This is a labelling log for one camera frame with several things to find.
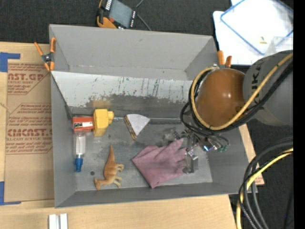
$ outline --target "bin floor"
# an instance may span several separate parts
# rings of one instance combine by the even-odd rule
[[[124,170],[118,172],[118,175],[122,177],[121,188],[148,187],[148,183],[132,162],[132,158],[148,145],[162,147],[169,144],[172,141],[171,138],[173,138],[171,130],[176,130],[180,134],[184,130],[184,126],[181,123],[149,123],[134,141],[121,118],[113,121],[104,136],[94,137],[93,133],[88,134],[87,149],[81,172],[75,173],[77,191],[96,190],[94,178],[104,179],[103,169],[107,162],[110,145],[113,147],[116,163],[124,164]],[[162,186],[212,182],[206,153],[200,147],[197,147],[194,153],[198,156],[198,170],[169,180]],[[116,188],[115,184],[101,186],[101,189]]]

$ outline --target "blue tape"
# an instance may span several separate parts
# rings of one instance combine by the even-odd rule
[[[4,181],[0,182],[0,206],[9,204],[20,204],[21,202],[7,202],[4,203]]]
[[[20,59],[20,53],[0,52],[0,72],[8,71],[8,59]]]

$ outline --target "gray box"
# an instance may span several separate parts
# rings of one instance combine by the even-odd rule
[[[195,150],[199,169],[150,188],[131,159],[147,145],[166,145],[170,130],[181,132],[179,114],[195,76],[217,64],[211,36],[156,31],[50,25],[55,37],[51,72],[55,207],[133,202],[237,193],[248,164],[239,129],[223,133],[231,146],[224,153]],[[114,111],[102,137],[87,136],[80,173],[74,172],[72,115],[96,108]],[[123,121],[127,114],[150,118],[133,141]],[[112,145],[122,187],[103,186],[103,167]]]

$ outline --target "toy dinosaur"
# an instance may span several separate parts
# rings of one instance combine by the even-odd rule
[[[114,160],[114,152],[112,146],[110,146],[110,152],[108,156],[108,160],[106,162],[104,168],[104,177],[105,179],[96,179],[94,178],[94,183],[97,190],[101,189],[101,185],[109,185],[116,184],[118,187],[121,187],[122,178],[117,176],[117,171],[122,172],[124,169],[124,165],[116,164]]]

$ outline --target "purple towel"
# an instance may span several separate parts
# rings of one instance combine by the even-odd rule
[[[182,142],[183,138],[168,146],[149,145],[132,159],[151,188],[184,174],[186,151],[179,149]]]

